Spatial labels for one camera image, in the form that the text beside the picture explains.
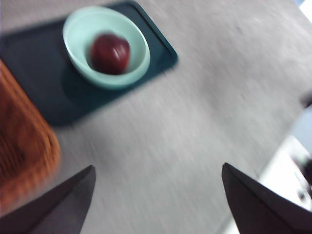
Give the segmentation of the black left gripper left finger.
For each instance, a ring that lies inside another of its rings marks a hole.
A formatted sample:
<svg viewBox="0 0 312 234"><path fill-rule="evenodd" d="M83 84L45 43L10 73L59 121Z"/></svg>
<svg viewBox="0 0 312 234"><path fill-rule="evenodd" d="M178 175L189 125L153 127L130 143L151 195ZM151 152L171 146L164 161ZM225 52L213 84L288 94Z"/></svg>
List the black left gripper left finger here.
<svg viewBox="0 0 312 234"><path fill-rule="evenodd" d="M0 219L2 234L79 234L87 216L96 183L90 165Z"/></svg>

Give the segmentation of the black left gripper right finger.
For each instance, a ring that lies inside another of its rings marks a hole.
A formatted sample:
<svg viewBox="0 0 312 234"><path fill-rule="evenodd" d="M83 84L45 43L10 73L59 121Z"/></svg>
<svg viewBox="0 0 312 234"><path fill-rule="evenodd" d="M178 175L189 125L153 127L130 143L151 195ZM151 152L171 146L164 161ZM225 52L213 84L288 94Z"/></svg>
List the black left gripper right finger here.
<svg viewBox="0 0 312 234"><path fill-rule="evenodd" d="M222 166L228 205L241 234L310 234L310 211L279 196L229 163Z"/></svg>

